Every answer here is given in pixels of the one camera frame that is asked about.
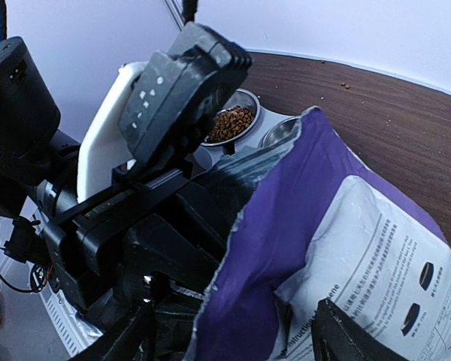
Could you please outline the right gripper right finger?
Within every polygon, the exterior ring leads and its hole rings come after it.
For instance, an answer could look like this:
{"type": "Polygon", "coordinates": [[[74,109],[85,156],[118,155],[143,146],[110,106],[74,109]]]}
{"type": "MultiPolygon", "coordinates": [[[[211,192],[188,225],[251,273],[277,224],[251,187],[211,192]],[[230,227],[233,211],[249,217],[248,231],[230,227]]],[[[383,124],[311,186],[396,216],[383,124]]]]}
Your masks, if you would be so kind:
{"type": "Polygon", "coordinates": [[[330,299],[318,302],[311,330],[319,361],[406,361],[374,339],[330,299]]]}

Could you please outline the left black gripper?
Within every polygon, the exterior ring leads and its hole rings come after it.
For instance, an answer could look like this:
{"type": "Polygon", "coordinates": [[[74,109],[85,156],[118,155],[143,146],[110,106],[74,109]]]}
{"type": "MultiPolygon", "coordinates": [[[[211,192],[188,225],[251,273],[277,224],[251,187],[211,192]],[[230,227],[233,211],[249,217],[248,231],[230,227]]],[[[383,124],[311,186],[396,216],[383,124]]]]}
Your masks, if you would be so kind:
{"type": "Polygon", "coordinates": [[[110,323],[179,288],[202,294],[228,233],[206,188],[174,169],[114,184],[56,215],[41,235],[67,301],[90,323],[110,323]]]}

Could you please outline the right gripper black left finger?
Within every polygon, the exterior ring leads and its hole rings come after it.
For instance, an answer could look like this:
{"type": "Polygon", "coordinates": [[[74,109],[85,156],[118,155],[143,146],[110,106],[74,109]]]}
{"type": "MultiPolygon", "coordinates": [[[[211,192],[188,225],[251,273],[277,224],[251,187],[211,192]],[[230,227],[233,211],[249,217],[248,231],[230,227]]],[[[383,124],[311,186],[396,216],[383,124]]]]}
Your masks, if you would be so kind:
{"type": "Polygon", "coordinates": [[[144,360],[154,360],[156,316],[152,300],[144,300],[105,334],[78,354],[79,360],[133,360],[146,343],[144,360]]]}

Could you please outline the purple puppy food bag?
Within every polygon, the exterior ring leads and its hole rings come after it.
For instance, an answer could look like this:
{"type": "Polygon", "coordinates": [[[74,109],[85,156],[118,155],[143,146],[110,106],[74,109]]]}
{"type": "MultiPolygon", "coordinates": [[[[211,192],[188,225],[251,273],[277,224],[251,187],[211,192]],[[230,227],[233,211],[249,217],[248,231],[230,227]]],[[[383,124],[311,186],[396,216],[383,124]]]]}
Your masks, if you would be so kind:
{"type": "Polygon", "coordinates": [[[295,135],[220,160],[251,165],[224,260],[195,319],[187,360],[312,360],[328,299],[408,360],[451,360],[451,248],[417,203],[372,171],[318,107],[295,135]]]}

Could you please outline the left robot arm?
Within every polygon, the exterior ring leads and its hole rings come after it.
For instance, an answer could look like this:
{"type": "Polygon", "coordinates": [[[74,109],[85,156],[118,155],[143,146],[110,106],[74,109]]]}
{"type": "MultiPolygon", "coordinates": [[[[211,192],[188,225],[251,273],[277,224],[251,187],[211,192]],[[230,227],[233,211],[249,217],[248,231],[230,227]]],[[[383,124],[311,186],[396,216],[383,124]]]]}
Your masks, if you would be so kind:
{"type": "Polygon", "coordinates": [[[210,30],[155,53],[99,116],[120,157],[111,142],[91,151],[60,132],[25,42],[1,41],[0,216],[14,227],[6,255],[50,268],[82,312],[112,293],[160,320],[191,320],[224,257],[226,223],[186,157],[250,65],[210,30]]]}

